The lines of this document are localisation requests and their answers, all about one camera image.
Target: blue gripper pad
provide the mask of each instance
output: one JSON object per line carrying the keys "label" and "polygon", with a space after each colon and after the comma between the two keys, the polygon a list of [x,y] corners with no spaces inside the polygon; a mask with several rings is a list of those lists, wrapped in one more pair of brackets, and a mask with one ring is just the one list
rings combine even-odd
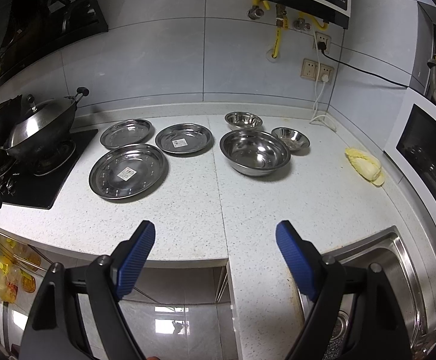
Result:
{"label": "blue gripper pad", "polygon": [[315,302],[323,279],[320,253],[311,242],[301,239],[289,221],[276,226],[276,243],[300,292]]}
{"label": "blue gripper pad", "polygon": [[133,290],[154,243],[155,225],[143,221],[128,241],[116,247],[112,254],[111,277],[118,299]]}

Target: black plug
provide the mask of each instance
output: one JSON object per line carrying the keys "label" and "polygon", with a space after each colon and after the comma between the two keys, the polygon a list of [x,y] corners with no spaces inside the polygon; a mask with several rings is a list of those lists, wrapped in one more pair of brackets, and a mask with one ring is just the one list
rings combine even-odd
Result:
{"label": "black plug", "polygon": [[318,42],[318,50],[321,50],[322,52],[327,49],[327,44],[325,42]]}

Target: metal tray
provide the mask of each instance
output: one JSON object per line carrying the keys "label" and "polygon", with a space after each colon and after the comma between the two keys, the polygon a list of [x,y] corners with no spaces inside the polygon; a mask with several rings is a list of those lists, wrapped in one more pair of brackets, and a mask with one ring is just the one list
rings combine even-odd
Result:
{"label": "metal tray", "polygon": [[88,182],[102,198],[124,199],[150,188],[166,165],[165,156],[155,146],[126,145],[102,156],[91,169]]}
{"label": "metal tray", "polygon": [[193,123],[175,124],[160,131],[156,145],[171,154],[190,154],[207,147],[213,140],[211,131]]}
{"label": "metal tray", "polygon": [[151,123],[144,119],[130,119],[118,122],[107,128],[100,137],[101,144],[107,149],[142,142],[150,133]]}

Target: white countertop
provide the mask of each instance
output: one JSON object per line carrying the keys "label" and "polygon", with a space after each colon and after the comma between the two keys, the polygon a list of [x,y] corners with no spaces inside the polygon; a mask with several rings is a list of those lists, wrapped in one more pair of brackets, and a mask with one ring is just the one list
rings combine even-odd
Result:
{"label": "white countertop", "polygon": [[[325,127],[303,119],[263,117],[266,131],[295,128],[310,139],[311,147],[305,155],[292,155],[284,169],[250,178],[233,170],[219,149],[220,138],[229,131],[223,115],[148,120],[155,134],[176,123],[206,126],[215,137],[213,149],[195,157],[167,156],[169,171],[158,188],[132,201],[109,202],[88,185],[93,164],[107,151],[100,135],[111,124],[101,124],[52,209],[3,205],[0,229],[99,255],[109,254],[147,219],[157,232],[150,260],[205,265],[229,259],[237,343],[246,360],[284,358],[300,330],[294,283],[275,243],[279,221],[290,220],[320,252],[391,225],[408,231],[385,190],[358,175],[344,155],[346,143]],[[154,136],[148,143],[154,144]]]}

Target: tiled wall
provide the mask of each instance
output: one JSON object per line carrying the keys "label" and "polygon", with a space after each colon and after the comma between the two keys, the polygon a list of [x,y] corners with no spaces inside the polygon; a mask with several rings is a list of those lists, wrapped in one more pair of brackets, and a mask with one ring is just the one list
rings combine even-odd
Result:
{"label": "tiled wall", "polygon": [[[311,107],[314,83],[300,78],[316,60],[310,33],[284,33],[280,59],[275,10],[254,22],[251,0],[98,0],[109,32],[70,45],[0,88],[0,101],[31,92],[37,100],[90,89],[78,115],[137,105],[231,101]],[[298,17],[289,10],[290,20]],[[339,57],[342,28],[330,25],[330,55]],[[333,62],[327,63],[336,67]],[[333,82],[321,102],[329,103]]]}
{"label": "tiled wall", "polygon": [[[417,1],[434,5],[431,0],[352,0],[341,61],[409,85],[417,48]],[[382,150],[404,92],[340,65],[328,111],[386,164]]]}

